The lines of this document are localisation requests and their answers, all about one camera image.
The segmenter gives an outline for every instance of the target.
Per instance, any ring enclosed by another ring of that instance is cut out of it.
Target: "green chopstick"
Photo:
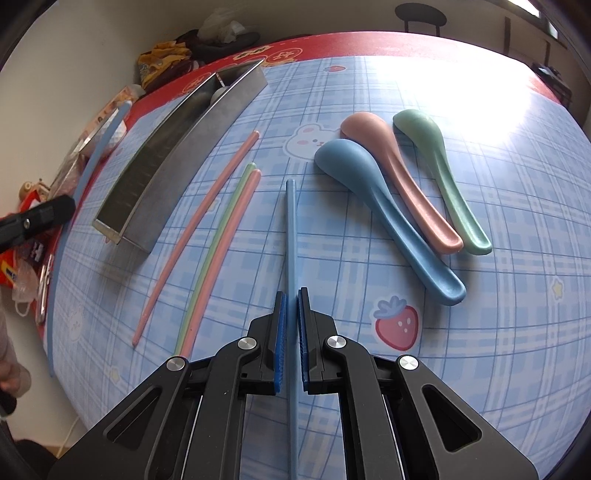
[[[217,245],[219,244],[220,238],[222,237],[223,231],[226,229],[226,225],[228,224],[228,220],[230,219],[230,215],[236,206],[238,199],[240,198],[240,194],[244,189],[244,185],[246,185],[246,181],[248,180],[249,175],[251,172],[256,168],[254,163],[249,163],[246,165],[244,169],[244,173],[242,173],[242,177],[238,182],[236,190],[232,194],[232,198],[230,199],[230,203],[226,207],[226,210],[223,213],[222,220],[217,227],[216,234],[213,237],[212,244],[209,246],[209,250],[207,252],[207,256],[205,257],[205,262],[201,267],[201,272],[199,272],[199,277],[197,279],[197,283],[195,284],[195,289],[193,290],[193,295],[191,296],[191,300],[189,301],[189,306],[185,311],[183,316],[183,322],[181,324],[181,329],[178,333],[177,344],[174,347],[174,354],[179,355],[181,352],[181,348],[183,347],[184,338],[187,335],[187,330],[189,329],[189,321],[191,319],[191,315],[193,314],[193,310],[195,309],[195,304],[197,303],[197,299],[199,298],[199,293],[201,292],[201,287],[203,285],[203,281],[205,280],[205,275],[209,270],[209,265],[212,262],[212,258],[215,255],[217,250]]]

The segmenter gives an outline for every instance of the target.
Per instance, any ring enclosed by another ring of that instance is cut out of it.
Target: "window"
[[[540,17],[540,11],[527,0],[509,0],[509,2],[517,5],[518,7],[521,7],[523,10],[529,12],[535,17]]]
[[[556,30],[556,27],[550,22],[548,22],[548,33],[551,37],[554,37],[556,40],[558,40],[558,30]]]

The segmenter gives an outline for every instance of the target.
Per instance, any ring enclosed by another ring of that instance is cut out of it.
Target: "person's arm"
[[[31,388],[31,374],[17,361],[17,355],[6,328],[4,310],[0,307],[0,390],[20,397]]]

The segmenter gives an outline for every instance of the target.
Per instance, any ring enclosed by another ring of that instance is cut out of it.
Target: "spoon handle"
[[[447,159],[435,153],[434,160],[431,172],[452,217],[453,226],[464,240],[466,251],[472,255],[488,255],[492,252],[492,243],[462,196]]]
[[[408,223],[392,196],[376,189],[366,202],[435,301],[448,306],[460,303],[466,287]]]
[[[463,247],[456,231],[441,213],[425,197],[409,173],[404,160],[398,155],[389,155],[389,162],[382,164],[390,180],[396,185],[400,196],[431,246],[441,254],[454,254]]]

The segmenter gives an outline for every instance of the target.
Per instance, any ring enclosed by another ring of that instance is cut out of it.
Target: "metal screw cap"
[[[178,372],[179,370],[182,370],[184,366],[185,360],[179,356],[174,356],[168,359],[168,362],[166,362],[166,368],[168,368],[171,372]]]
[[[252,350],[256,347],[256,340],[252,337],[244,337],[238,340],[238,348],[241,350]]]
[[[400,357],[398,363],[405,370],[415,370],[418,367],[418,360],[412,355],[404,355]]]
[[[347,340],[345,340],[340,335],[333,335],[326,339],[326,343],[328,343],[329,347],[332,348],[343,348],[345,345],[347,345]]]

